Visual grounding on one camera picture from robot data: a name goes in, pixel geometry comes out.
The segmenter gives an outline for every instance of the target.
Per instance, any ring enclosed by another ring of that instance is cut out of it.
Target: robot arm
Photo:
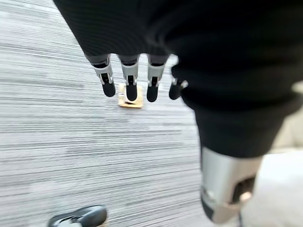
[[[104,56],[147,53],[179,57],[179,64],[172,68],[173,85],[188,82],[181,95],[196,113],[204,210],[215,223],[237,214],[253,193],[262,156],[269,151],[284,118],[302,105],[292,85],[303,79],[303,3],[54,2],[85,56],[100,72],[107,96],[114,95],[115,87],[111,71],[100,69]],[[137,80],[136,72],[132,74],[132,81]],[[154,101],[161,73],[149,78],[151,85],[155,81],[154,95],[149,96]]]

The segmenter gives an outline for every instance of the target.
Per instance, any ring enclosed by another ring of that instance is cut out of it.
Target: black fabric covering
[[[303,79],[303,1],[54,2],[88,59],[176,54],[172,74],[188,81],[182,98],[216,152],[265,154],[302,104],[292,85]]]

